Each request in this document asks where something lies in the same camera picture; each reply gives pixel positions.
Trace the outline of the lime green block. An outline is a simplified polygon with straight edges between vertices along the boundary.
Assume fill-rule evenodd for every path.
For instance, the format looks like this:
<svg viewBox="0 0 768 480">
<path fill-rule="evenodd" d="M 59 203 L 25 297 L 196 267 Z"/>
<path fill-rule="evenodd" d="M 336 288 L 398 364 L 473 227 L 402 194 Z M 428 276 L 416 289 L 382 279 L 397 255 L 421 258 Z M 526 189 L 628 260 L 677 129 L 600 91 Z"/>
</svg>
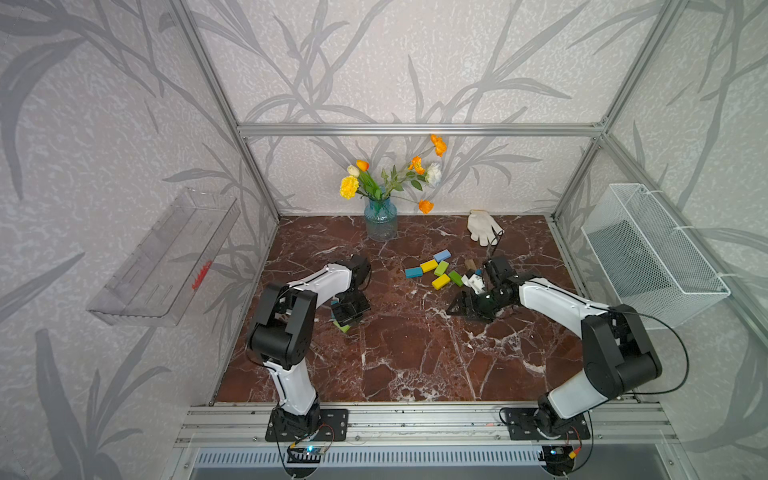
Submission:
<svg viewBox="0 0 768 480">
<path fill-rule="evenodd" d="M 347 333 L 348 330 L 351 328 L 351 325 L 341 325 L 337 321 L 333 321 L 333 325 L 335 325 L 341 332 Z"/>
</svg>

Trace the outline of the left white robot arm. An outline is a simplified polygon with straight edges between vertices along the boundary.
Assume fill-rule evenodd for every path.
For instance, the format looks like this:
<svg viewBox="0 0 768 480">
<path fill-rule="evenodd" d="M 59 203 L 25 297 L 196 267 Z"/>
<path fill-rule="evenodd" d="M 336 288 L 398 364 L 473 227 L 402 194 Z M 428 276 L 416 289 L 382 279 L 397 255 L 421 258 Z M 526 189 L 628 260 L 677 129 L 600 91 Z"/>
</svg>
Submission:
<svg viewBox="0 0 768 480">
<path fill-rule="evenodd" d="M 363 289 L 370 274 L 369 260 L 352 255 L 303 279 L 264 287 L 245 346 L 258 355 L 277 388 L 279 402 L 273 418 L 277 436 L 301 438 L 320 428 L 319 398 L 305 361 L 316 310 L 335 300 L 331 311 L 339 326 L 360 320 L 370 309 Z"/>
</svg>

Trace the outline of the dark teal block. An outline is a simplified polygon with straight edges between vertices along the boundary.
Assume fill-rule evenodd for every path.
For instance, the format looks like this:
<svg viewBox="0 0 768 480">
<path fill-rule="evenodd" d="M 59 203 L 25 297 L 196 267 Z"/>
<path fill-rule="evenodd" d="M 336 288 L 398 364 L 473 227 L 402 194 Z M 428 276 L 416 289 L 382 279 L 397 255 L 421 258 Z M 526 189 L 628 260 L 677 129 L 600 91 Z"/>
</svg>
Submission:
<svg viewBox="0 0 768 480">
<path fill-rule="evenodd" d="M 418 278 L 423 275 L 423 270 L 420 267 L 408 268 L 405 270 L 405 276 L 410 278 Z"/>
</svg>

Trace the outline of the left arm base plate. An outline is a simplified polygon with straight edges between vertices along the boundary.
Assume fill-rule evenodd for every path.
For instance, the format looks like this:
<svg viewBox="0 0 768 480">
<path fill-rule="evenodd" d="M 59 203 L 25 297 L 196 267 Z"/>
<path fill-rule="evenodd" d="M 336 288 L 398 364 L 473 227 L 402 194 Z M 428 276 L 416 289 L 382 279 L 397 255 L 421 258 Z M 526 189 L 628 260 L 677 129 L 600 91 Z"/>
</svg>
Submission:
<svg viewBox="0 0 768 480">
<path fill-rule="evenodd" d="M 294 415 L 282 408 L 276 408 L 270 414 L 265 440 L 272 443 L 302 439 L 345 441 L 348 426 L 348 409 L 315 406 L 306 415 Z"/>
</svg>

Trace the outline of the yellow block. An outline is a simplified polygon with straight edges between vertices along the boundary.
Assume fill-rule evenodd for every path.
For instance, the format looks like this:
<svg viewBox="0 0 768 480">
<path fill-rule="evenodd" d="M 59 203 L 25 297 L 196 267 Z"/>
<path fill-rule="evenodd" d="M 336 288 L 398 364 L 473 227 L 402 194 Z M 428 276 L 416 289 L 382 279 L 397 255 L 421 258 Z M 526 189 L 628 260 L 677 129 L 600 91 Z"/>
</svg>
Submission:
<svg viewBox="0 0 768 480">
<path fill-rule="evenodd" d="M 441 275 L 441 276 L 437 277 L 437 278 L 436 278 L 436 279 L 435 279 L 435 280 L 432 282 L 432 287 L 433 287 L 435 290 L 440 290 L 440 289 L 442 289 L 443 287 L 445 287 L 446 285 L 448 285 L 450 282 L 451 282 L 451 278 L 450 278 L 450 277 L 449 277 L 447 274 L 443 274 L 443 275 Z"/>
<path fill-rule="evenodd" d="M 430 271 L 434 271 L 438 267 L 438 265 L 439 263 L 436 260 L 431 259 L 427 262 L 422 263 L 420 265 L 420 269 L 422 270 L 423 273 L 427 273 Z"/>
</svg>

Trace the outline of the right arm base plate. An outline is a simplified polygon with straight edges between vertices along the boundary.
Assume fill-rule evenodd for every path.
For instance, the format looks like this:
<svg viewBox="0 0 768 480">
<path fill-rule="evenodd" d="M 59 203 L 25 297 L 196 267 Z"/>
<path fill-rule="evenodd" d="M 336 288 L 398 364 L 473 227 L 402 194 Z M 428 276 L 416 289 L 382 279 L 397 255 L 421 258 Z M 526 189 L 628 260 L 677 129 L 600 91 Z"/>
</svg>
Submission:
<svg viewBox="0 0 768 480">
<path fill-rule="evenodd" d="M 539 408 L 503 407 L 499 419 L 511 440 L 589 440 L 589 422 L 583 414 L 561 419 Z"/>
</svg>

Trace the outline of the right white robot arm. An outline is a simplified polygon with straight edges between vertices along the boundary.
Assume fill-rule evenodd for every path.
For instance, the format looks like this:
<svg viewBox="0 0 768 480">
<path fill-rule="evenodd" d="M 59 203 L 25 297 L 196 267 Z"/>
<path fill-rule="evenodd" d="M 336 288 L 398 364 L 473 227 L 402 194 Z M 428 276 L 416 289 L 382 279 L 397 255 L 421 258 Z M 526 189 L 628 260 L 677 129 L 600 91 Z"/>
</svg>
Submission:
<svg viewBox="0 0 768 480">
<path fill-rule="evenodd" d="M 661 376 L 662 363 L 632 307 L 594 302 L 533 273 L 518 273 L 503 257 L 487 260 L 484 268 L 491 287 L 477 275 L 468 277 L 448 315 L 493 321 L 502 310 L 521 306 L 581 340 L 582 370 L 539 397 L 528 428 L 557 439 L 585 412 Z"/>
</svg>

